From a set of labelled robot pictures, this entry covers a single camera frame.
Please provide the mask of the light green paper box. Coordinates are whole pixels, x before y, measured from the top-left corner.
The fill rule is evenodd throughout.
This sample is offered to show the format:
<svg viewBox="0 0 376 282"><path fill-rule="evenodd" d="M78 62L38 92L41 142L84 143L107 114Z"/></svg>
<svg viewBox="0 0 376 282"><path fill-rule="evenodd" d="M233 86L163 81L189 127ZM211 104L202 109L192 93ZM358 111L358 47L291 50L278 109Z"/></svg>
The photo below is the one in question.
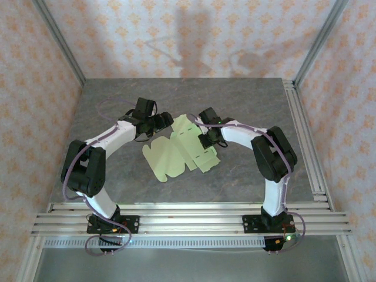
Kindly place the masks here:
<svg viewBox="0 0 376 282"><path fill-rule="evenodd" d="M160 182L177 177L186 169L206 173L220 163L214 147L205 149L199 140L202 131L186 115L174 119L170 137L158 137L144 145L142 153Z"/></svg>

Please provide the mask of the aluminium mounting rail beam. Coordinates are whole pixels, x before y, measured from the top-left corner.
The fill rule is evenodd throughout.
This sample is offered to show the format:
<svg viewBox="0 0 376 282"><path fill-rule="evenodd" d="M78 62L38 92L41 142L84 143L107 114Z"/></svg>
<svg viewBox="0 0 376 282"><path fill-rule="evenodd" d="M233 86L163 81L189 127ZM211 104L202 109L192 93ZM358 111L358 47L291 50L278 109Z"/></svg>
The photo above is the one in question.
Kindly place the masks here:
<svg viewBox="0 0 376 282"><path fill-rule="evenodd" d="M125 215L140 217L139 237L243 236L242 216L260 212L260 205L251 203L135 203L119 207ZM330 211L326 202L292 203L288 208L296 228L308 236L352 232L348 215ZM89 213L83 203L54 203L48 212L37 215L32 234L84 236Z"/></svg>

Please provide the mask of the aluminium side rail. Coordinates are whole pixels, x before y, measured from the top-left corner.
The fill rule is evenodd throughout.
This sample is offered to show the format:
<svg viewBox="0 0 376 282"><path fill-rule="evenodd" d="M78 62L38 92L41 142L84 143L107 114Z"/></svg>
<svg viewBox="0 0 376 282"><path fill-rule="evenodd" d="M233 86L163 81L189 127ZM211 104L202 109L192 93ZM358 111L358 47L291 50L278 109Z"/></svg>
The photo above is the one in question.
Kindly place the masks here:
<svg viewBox="0 0 376 282"><path fill-rule="evenodd" d="M308 124L308 117L303 104L301 103L299 92L294 87L292 80L283 79L282 81L303 154L303 160L314 200L316 202L326 202L329 210L334 212L335 207L328 189L323 168L314 146L313 136Z"/></svg>

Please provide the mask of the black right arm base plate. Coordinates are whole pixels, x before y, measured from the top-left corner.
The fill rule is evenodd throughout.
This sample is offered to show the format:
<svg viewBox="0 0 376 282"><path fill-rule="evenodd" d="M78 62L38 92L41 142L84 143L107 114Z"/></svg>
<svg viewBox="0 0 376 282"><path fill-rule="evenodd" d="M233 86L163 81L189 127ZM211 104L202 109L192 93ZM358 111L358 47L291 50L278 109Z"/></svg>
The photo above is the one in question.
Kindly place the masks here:
<svg viewBox="0 0 376 282"><path fill-rule="evenodd" d="M293 216L282 213L275 217L268 214L242 216L245 233L295 233Z"/></svg>

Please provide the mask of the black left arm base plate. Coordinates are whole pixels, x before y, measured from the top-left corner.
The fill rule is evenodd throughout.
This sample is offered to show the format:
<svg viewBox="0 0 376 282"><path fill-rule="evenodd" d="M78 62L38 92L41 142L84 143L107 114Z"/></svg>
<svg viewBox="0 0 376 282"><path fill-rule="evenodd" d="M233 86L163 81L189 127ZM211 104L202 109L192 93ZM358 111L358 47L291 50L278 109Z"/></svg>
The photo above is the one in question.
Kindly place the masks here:
<svg viewBox="0 0 376 282"><path fill-rule="evenodd" d="M122 224L127 227L132 234L138 234L139 229L139 216L125 216L119 215L112 221ZM91 214L88 217L88 226L86 229L87 234L124 234L127 231L123 227L116 224L111 224L98 216Z"/></svg>

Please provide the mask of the aluminium frame post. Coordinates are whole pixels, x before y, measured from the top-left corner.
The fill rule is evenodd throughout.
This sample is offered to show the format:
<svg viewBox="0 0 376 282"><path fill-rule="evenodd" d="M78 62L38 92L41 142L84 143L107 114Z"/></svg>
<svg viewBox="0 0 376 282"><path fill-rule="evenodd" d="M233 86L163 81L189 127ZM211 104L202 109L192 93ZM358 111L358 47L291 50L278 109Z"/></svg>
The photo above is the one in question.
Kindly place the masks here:
<svg viewBox="0 0 376 282"><path fill-rule="evenodd" d="M331 8L321 29L313 41L307 56L303 60L303 63L297 72L296 78L293 80L293 85L296 89L302 85L304 78L307 76L308 71L312 67L316 57L329 38L331 31L335 27L348 2L349 0L335 0L333 7Z"/></svg>
<svg viewBox="0 0 376 282"><path fill-rule="evenodd" d="M52 12L48 8L45 0L31 0L34 7L40 14L45 25L47 26L50 34L55 40L57 46L61 50L63 56L65 57L68 65L71 67L76 79L79 84L84 87L86 83L86 76L84 75L81 67L79 66L73 52L71 51L61 29L58 26L58 23L55 21L55 18L52 15Z"/></svg>

